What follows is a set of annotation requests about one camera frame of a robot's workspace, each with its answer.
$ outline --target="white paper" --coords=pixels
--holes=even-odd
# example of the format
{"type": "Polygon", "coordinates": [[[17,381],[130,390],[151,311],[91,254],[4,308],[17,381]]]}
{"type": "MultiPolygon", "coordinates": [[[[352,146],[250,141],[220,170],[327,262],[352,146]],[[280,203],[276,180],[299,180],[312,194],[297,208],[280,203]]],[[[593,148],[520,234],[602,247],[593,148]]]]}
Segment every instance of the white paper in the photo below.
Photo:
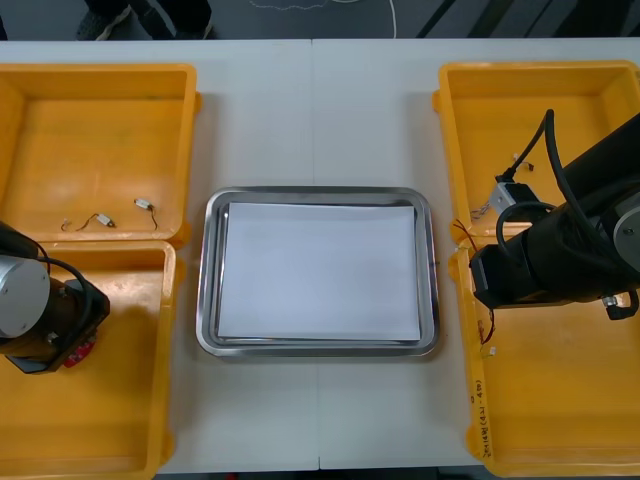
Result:
{"type": "Polygon", "coordinates": [[[221,337],[419,340],[413,207],[232,203],[221,337]]]}

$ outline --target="white table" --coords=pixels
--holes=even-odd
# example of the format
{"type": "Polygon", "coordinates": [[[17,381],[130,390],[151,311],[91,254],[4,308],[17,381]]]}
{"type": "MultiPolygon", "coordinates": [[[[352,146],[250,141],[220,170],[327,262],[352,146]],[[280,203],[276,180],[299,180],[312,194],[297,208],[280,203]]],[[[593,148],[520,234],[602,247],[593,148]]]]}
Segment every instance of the white table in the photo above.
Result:
{"type": "Polygon", "coordinates": [[[0,62],[187,62],[204,97],[194,140],[192,244],[176,320],[162,469],[218,472],[477,463],[469,424],[446,163],[431,94],[452,61],[626,58],[640,40],[8,42],[0,62]],[[224,363],[198,347],[203,207],[230,185],[406,186],[431,203],[441,345],[430,359],[224,363]]]}

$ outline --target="tray rim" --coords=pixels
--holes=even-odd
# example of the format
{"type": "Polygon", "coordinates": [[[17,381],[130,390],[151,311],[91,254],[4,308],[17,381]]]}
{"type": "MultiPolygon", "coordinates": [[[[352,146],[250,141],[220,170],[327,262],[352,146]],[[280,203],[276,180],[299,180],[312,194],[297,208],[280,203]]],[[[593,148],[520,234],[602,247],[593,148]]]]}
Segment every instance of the tray rim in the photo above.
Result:
{"type": "MultiPolygon", "coordinates": [[[[363,202],[349,202],[350,205],[371,205],[363,202]]],[[[406,356],[425,355],[431,352],[439,338],[439,308],[438,291],[435,274],[435,254],[433,246],[433,230],[431,221],[431,211],[426,199],[408,188],[387,188],[387,187],[231,187],[217,191],[207,203],[205,214],[205,226],[202,243],[202,255],[200,262],[200,279],[198,282],[198,301],[196,313],[196,336],[200,346],[208,353],[221,357],[248,357],[248,356],[406,356]],[[262,341],[261,344],[238,343],[221,341],[211,333],[211,317],[214,311],[213,302],[217,298],[219,285],[217,276],[218,265],[217,251],[220,248],[220,236],[218,233],[218,211],[221,206],[228,205],[230,197],[260,197],[284,195],[290,197],[303,197],[305,201],[280,201],[264,203],[285,203],[285,204],[344,204],[345,202],[327,203],[321,201],[310,201],[310,196],[351,196],[351,195],[374,195],[381,198],[395,196],[403,201],[408,201],[416,209],[418,214],[417,222],[424,222],[424,230],[416,229],[416,237],[419,235],[424,240],[424,251],[417,249],[416,255],[426,261],[418,263],[418,296],[421,332],[425,331],[425,323],[430,320],[433,334],[431,338],[422,337],[418,342],[387,342],[386,344],[374,344],[371,341],[314,341],[306,340],[304,345],[296,341],[262,341]],[[425,293],[428,293],[428,301],[425,301],[425,293]]]]}

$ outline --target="person's foot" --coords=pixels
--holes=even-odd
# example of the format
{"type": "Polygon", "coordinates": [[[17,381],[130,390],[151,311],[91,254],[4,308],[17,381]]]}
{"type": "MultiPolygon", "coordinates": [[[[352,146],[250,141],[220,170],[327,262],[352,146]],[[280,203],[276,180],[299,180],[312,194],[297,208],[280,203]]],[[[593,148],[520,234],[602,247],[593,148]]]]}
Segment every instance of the person's foot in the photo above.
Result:
{"type": "Polygon", "coordinates": [[[216,38],[216,32],[213,30],[213,23],[211,22],[204,30],[199,32],[176,31],[176,40],[213,40],[214,38],[216,38]]]}
{"type": "Polygon", "coordinates": [[[111,35],[113,27],[127,18],[130,13],[130,6],[114,17],[103,17],[89,10],[78,26],[76,40],[106,40],[111,35]]]}

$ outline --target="cable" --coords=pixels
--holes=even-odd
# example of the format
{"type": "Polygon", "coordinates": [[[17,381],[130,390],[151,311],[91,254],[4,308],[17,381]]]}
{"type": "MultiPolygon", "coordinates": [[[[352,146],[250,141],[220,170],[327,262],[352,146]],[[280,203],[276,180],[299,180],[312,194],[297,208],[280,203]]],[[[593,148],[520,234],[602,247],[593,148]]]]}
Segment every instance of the cable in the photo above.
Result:
{"type": "Polygon", "coordinates": [[[496,317],[493,313],[493,308],[489,309],[489,320],[491,320],[491,327],[489,327],[489,333],[487,333],[485,338],[482,338],[482,332],[484,331],[482,323],[479,324],[478,333],[480,334],[480,346],[487,344],[489,340],[491,340],[491,337],[493,337],[493,333],[496,331],[496,317]]]}
{"type": "MultiPolygon", "coordinates": [[[[260,5],[259,3],[256,3],[253,0],[248,0],[248,2],[256,8],[277,10],[279,12],[286,12],[288,10],[307,11],[307,10],[313,10],[314,8],[324,8],[330,2],[339,3],[341,5],[349,5],[351,3],[358,3],[360,1],[362,0],[325,0],[322,3],[316,3],[313,5],[309,5],[308,7],[304,7],[302,5],[288,5],[286,7],[278,7],[277,5],[260,5]]],[[[395,38],[398,38],[398,22],[396,20],[396,6],[393,3],[393,0],[389,0],[389,8],[391,9],[391,21],[393,24],[393,38],[395,39],[395,38]]]]}
{"type": "Polygon", "coordinates": [[[68,263],[63,262],[62,260],[50,258],[48,256],[38,257],[36,260],[38,260],[39,262],[46,262],[47,264],[56,265],[68,271],[74,277],[76,277],[76,279],[80,283],[80,286],[82,287],[82,292],[84,293],[84,305],[82,308],[82,315],[80,316],[80,320],[78,321],[78,323],[73,329],[74,335],[67,336],[67,338],[73,338],[76,336],[75,331],[77,331],[78,329],[84,326],[85,322],[87,321],[87,318],[89,318],[89,314],[91,313],[91,286],[89,285],[89,282],[87,281],[86,278],[84,278],[84,276],[80,273],[79,270],[77,270],[75,267],[72,267],[68,263]]]}
{"type": "Polygon", "coordinates": [[[398,23],[396,22],[396,6],[393,0],[389,0],[389,8],[391,9],[391,21],[393,22],[393,39],[398,38],[398,23]]]}
{"type": "Polygon", "coordinates": [[[546,124],[545,120],[546,120],[546,117],[545,117],[545,119],[542,120],[542,122],[540,123],[540,126],[538,127],[538,130],[536,130],[536,133],[534,134],[533,138],[529,141],[529,145],[527,145],[527,147],[524,149],[522,154],[520,154],[518,156],[516,161],[513,162],[513,165],[511,165],[509,168],[507,168],[502,175],[498,175],[496,177],[496,180],[498,182],[512,182],[513,181],[513,177],[516,174],[516,172],[518,171],[518,167],[524,162],[524,159],[527,158],[527,155],[529,155],[529,153],[531,152],[533,147],[536,145],[536,143],[538,143],[538,140],[540,140],[540,137],[542,136],[542,133],[544,132],[544,126],[546,124]]]}
{"type": "Polygon", "coordinates": [[[19,237],[24,238],[28,242],[33,243],[40,252],[42,252],[42,257],[44,258],[43,263],[47,264],[47,274],[51,275],[51,262],[49,261],[49,255],[47,255],[47,251],[44,249],[42,245],[36,242],[33,238],[27,237],[24,233],[21,233],[17,230],[7,230],[4,233],[13,233],[14,235],[18,235],[19,237]]]}
{"type": "Polygon", "coordinates": [[[471,236],[469,231],[465,228],[464,224],[460,220],[458,220],[456,218],[455,222],[453,223],[453,226],[456,227],[456,228],[459,228],[460,230],[462,230],[464,232],[464,234],[469,239],[469,242],[471,242],[471,247],[473,247],[473,251],[477,252],[478,251],[478,246],[476,245],[476,242],[473,241],[473,237],[471,236]]]}
{"type": "Polygon", "coordinates": [[[542,18],[542,15],[544,15],[544,13],[547,11],[547,9],[551,6],[552,2],[553,2],[553,0],[547,0],[547,3],[545,4],[544,7],[542,7],[542,10],[540,10],[540,13],[538,13],[538,16],[535,18],[533,23],[529,26],[529,28],[527,28],[527,31],[524,32],[524,35],[523,35],[524,38],[527,38],[531,34],[531,31],[533,30],[533,27],[535,27],[537,25],[538,21],[542,18]]]}
{"type": "MultiPolygon", "coordinates": [[[[96,218],[99,215],[99,213],[94,213],[93,215],[91,215],[89,218],[87,218],[87,221],[84,222],[84,225],[82,225],[80,228],[74,230],[75,232],[79,232],[80,230],[84,230],[85,228],[87,228],[87,225],[89,225],[89,222],[91,220],[93,220],[94,218],[96,218]]],[[[60,225],[60,230],[62,230],[63,232],[68,232],[69,230],[67,230],[67,227],[71,225],[71,222],[68,222],[66,219],[64,222],[62,222],[62,225],[60,225]]]]}
{"type": "Polygon", "coordinates": [[[496,222],[496,240],[498,241],[498,248],[502,252],[502,254],[507,257],[512,262],[520,265],[522,262],[519,258],[513,256],[513,254],[507,248],[507,242],[504,239],[504,223],[507,221],[509,216],[515,212],[516,210],[520,210],[522,208],[535,208],[535,209],[544,209],[544,210],[553,210],[556,208],[550,203],[544,202],[520,202],[514,203],[513,205],[509,205],[507,208],[503,210],[503,212],[498,217],[498,221],[496,222]]]}
{"type": "Polygon", "coordinates": [[[567,203],[571,206],[571,210],[573,211],[573,216],[580,227],[580,230],[589,237],[589,240],[593,243],[593,245],[599,249],[606,257],[612,260],[616,265],[618,265],[628,276],[633,278],[636,281],[640,281],[640,273],[638,273],[634,268],[632,268],[627,262],[622,260],[620,256],[615,252],[610,244],[605,241],[595,227],[591,224],[587,215],[582,210],[578,199],[573,194],[571,190],[571,186],[567,180],[567,177],[564,175],[564,170],[562,168],[562,163],[560,163],[560,156],[558,155],[558,146],[556,145],[556,136],[555,136],[555,125],[554,125],[554,112],[549,109],[545,113],[544,120],[544,136],[545,143],[547,146],[547,154],[549,155],[549,161],[551,162],[551,169],[553,170],[553,174],[556,177],[556,182],[558,183],[558,188],[562,192],[567,203]]]}
{"type": "Polygon", "coordinates": [[[153,225],[155,226],[153,231],[155,232],[156,230],[158,230],[158,222],[156,222],[156,207],[151,205],[149,207],[149,211],[151,212],[151,220],[153,220],[153,225]]]}
{"type": "Polygon", "coordinates": [[[300,5],[289,5],[287,7],[278,7],[276,5],[260,5],[253,0],[249,0],[249,3],[256,8],[269,8],[272,10],[278,10],[279,12],[286,12],[287,10],[312,10],[314,8],[324,8],[329,4],[330,0],[325,0],[323,3],[317,3],[308,7],[302,7],[300,5]]]}

